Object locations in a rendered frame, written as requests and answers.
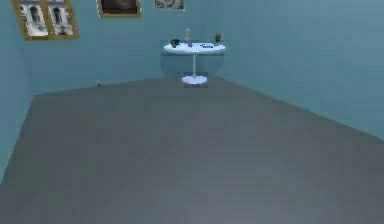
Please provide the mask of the gold framed building picture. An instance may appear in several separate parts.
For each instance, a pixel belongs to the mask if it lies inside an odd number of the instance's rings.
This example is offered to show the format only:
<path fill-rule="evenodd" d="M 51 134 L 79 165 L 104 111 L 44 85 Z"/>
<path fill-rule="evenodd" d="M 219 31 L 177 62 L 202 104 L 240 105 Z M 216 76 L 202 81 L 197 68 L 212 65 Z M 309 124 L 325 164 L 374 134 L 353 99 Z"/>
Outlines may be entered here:
<path fill-rule="evenodd" d="M 79 37 L 71 0 L 11 0 L 25 41 Z"/>

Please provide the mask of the white round pedestal table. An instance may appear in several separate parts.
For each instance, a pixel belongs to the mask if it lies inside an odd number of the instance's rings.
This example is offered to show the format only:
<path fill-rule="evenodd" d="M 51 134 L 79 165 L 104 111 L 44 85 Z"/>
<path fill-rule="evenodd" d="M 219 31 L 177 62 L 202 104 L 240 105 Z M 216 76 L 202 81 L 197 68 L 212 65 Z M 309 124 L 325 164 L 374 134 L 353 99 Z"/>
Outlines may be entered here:
<path fill-rule="evenodd" d="M 201 44 L 213 45 L 213 48 L 202 48 L 200 46 Z M 188 47 L 187 43 L 180 43 L 176 48 L 173 48 L 171 44 L 167 44 L 163 49 L 171 54 L 192 56 L 192 74 L 182 77 L 182 82 L 188 85 L 202 85 L 208 81 L 206 76 L 198 75 L 196 72 L 196 58 L 198 55 L 214 55 L 226 51 L 224 45 L 220 44 L 219 46 L 214 46 L 213 43 L 193 43 L 192 47 Z"/>

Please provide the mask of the grey frameless wall picture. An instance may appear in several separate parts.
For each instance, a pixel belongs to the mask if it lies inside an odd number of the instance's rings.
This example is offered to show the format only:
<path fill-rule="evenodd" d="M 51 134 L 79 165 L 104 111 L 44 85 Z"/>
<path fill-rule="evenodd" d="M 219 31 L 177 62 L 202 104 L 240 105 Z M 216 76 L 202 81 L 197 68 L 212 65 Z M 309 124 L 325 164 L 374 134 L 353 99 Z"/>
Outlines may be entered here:
<path fill-rule="evenodd" d="M 154 0 L 154 4 L 159 9 L 184 9 L 184 0 Z"/>

